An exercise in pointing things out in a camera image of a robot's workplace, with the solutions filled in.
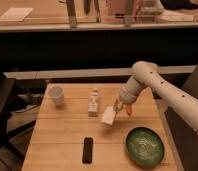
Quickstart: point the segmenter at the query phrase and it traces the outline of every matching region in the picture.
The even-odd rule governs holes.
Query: white cup
[[[62,107],[64,104],[64,93],[61,87],[52,87],[48,92],[51,100],[56,107]]]

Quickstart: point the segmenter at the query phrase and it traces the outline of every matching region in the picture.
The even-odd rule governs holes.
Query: white block
[[[101,122],[112,125],[116,117],[116,112],[113,109],[113,106],[107,107],[107,109],[104,111],[103,116],[101,118]]]

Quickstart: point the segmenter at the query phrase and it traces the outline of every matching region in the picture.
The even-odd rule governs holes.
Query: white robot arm
[[[136,62],[132,76],[119,92],[119,100],[131,105],[146,87],[152,88],[198,134],[198,100],[164,80],[154,63]]]

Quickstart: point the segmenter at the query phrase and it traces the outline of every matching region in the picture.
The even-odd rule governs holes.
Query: wooden table
[[[64,89],[65,106],[55,108],[47,95],[53,86]],[[101,123],[107,106],[113,105],[122,84],[49,84],[26,154],[23,171],[129,171],[143,170],[136,166],[125,150],[128,132],[139,126],[153,129],[165,146],[165,156],[154,170],[177,170],[176,162],[164,131],[150,89],[144,90],[133,105],[133,115],[121,111],[113,126]],[[90,93],[97,87],[100,94],[98,117],[88,117]],[[82,164],[83,140],[94,139],[93,162]]]

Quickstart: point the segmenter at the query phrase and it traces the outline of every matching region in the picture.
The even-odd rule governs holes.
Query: chair
[[[35,121],[7,132],[7,121],[12,116],[11,111],[21,110],[27,106],[23,99],[17,96],[15,82],[16,79],[8,79],[0,72],[0,149],[5,146],[23,161],[24,154],[22,154],[12,143],[10,143],[9,140],[19,133],[34,126]]]
[[[198,66],[187,79],[182,89],[198,99]],[[198,171],[198,135],[172,108],[169,108],[165,115],[184,170]]]

